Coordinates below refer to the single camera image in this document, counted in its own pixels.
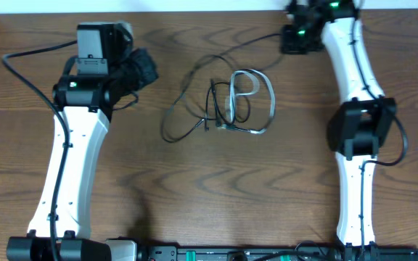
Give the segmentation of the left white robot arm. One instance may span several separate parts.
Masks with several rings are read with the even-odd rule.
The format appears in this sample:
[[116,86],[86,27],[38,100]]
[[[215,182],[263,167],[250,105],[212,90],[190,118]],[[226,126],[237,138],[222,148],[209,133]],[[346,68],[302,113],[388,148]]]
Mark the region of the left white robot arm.
[[91,240],[91,192],[113,112],[157,80],[157,67],[127,22],[82,22],[75,44],[46,98],[54,142],[42,195],[26,235],[8,240],[7,259],[145,260],[131,239]]

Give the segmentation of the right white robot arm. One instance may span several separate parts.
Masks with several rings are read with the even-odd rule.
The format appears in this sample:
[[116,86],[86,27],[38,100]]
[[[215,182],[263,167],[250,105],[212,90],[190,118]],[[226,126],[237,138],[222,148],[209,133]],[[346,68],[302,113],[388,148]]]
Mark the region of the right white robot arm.
[[396,101],[375,79],[355,1],[289,1],[292,24],[285,26],[281,51],[326,50],[332,62],[340,106],[327,123],[326,137],[340,179],[337,238],[344,247],[366,249],[375,242],[372,182],[377,155],[389,133]]

